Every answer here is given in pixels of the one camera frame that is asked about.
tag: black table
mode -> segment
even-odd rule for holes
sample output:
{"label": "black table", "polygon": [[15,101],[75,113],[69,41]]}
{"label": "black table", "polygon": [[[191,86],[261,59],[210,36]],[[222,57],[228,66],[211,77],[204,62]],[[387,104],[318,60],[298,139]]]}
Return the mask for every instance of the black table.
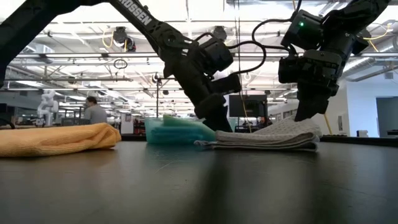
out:
{"label": "black table", "polygon": [[398,150],[117,151],[0,159],[0,223],[398,223]]}

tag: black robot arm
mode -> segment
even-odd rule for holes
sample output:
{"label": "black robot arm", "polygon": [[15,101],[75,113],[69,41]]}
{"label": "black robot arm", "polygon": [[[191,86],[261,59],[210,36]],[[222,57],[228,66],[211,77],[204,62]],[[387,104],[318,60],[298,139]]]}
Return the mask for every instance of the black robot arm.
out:
{"label": "black robot arm", "polygon": [[212,82],[216,71],[228,68],[233,62],[227,46],[214,36],[203,44],[185,37],[154,18],[138,0],[26,0],[0,25],[0,87],[11,60],[56,16],[102,2],[110,3],[146,37],[165,62],[165,78],[174,75],[195,106],[197,116],[205,118],[205,124],[213,130],[230,132],[223,95],[241,90],[238,75]]}
{"label": "black robot arm", "polygon": [[281,44],[305,50],[302,57],[290,55],[279,65],[281,83],[297,83],[299,100],[296,121],[324,114],[328,99],[335,96],[337,81],[351,54],[358,54],[368,43],[358,37],[386,9],[390,0],[353,0],[345,8],[329,12],[324,18],[300,10]]}

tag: orange towel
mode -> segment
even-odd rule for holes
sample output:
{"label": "orange towel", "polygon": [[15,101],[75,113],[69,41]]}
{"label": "orange towel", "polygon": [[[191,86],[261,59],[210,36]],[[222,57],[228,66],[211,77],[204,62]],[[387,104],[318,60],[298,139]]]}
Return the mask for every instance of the orange towel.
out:
{"label": "orange towel", "polygon": [[53,156],[87,149],[107,149],[121,140],[112,126],[92,124],[0,131],[0,157]]}

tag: white robot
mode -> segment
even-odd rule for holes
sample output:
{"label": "white robot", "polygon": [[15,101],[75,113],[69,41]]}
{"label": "white robot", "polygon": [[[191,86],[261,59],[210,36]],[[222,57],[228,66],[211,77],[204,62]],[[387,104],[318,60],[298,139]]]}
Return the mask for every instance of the white robot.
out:
{"label": "white robot", "polygon": [[45,115],[45,125],[52,125],[52,113],[58,113],[58,102],[54,100],[55,91],[54,90],[44,90],[42,95],[42,101],[37,108],[38,119],[36,120],[36,126],[44,125],[44,115]]}

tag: gray towel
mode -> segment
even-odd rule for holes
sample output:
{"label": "gray towel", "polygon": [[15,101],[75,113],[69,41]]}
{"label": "gray towel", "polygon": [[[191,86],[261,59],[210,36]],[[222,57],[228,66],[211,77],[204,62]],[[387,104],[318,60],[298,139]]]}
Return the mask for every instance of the gray towel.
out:
{"label": "gray towel", "polygon": [[213,149],[269,149],[269,150],[317,150],[316,142],[322,137],[321,129],[311,119],[294,121],[295,115],[254,133],[216,132],[217,142],[197,141],[196,145]]}

